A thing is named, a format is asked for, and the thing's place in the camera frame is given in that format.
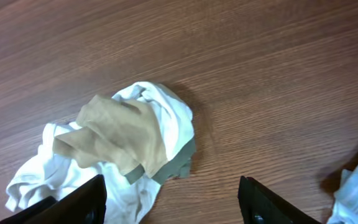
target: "beige cloth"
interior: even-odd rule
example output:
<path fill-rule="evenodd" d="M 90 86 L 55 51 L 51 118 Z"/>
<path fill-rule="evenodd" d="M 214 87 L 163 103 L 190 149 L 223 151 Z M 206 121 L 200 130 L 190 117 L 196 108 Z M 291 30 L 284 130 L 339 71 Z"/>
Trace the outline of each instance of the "beige cloth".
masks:
<path fill-rule="evenodd" d="M 152 177 L 168 162 L 158 121 L 146 103 L 96 95 L 76 122 L 83 128 L 56 136 L 53 151 L 74 158 L 81 168 L 113 162 L 126 175 L 141 164 Z"/>

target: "wooden floor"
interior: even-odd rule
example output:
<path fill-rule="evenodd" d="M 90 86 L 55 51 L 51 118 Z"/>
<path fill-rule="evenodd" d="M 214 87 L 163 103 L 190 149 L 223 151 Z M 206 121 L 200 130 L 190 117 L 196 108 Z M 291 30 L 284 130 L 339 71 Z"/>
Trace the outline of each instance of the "wooden floor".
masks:
<path fill-rule="evenodd" d="M 241 175 L 325 222 L 358 164 L 358 1 L 0 1 L 0 219 L 45 123 L 140 80 L 190 105 L 198 150 L 145 223 L 241 223 Z"/>

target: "wood grain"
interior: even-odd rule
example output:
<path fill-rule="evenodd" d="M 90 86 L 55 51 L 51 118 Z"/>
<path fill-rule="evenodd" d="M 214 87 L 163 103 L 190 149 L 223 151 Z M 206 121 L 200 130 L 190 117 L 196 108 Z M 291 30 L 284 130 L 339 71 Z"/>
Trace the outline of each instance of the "wood grain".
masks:
<path fill-rule="evenodd" d="M 198 146 L 145 223 L 241 223 L 241 175 L 326 221 L 358 163 L 358 1 L 0 1 L 0 219 L 43 125 L 139 80 L 191 106 Z"/>

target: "wooden table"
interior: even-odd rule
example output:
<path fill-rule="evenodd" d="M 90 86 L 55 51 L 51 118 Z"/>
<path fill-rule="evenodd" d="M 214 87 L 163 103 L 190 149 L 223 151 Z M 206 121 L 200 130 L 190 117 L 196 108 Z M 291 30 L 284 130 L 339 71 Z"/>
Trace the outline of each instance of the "wooden table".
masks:
<path fill-rule="evenodd" d="M 241 223 L 241 175 L 325 222 L 358 164 L 358 1 L 0 1 L 0 219 L 45 123 L 140 80 L 190 105 L 198 150 L 146 223 Z"/>

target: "khaki fabric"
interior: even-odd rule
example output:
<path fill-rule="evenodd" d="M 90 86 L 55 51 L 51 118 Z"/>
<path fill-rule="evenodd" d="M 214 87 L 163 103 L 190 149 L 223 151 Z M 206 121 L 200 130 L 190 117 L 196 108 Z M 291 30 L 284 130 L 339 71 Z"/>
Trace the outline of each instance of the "khaki fabric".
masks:
<path fill-rule="evenodd" d="M 56 136 L 53 151 L 74 158 L 82 168 L 107 161 L 126 175 L 141 164 L 152 177 L 168 162 L 158 121 L 146 103 L 96 95 L 76 122 L 83 128 Z"/>

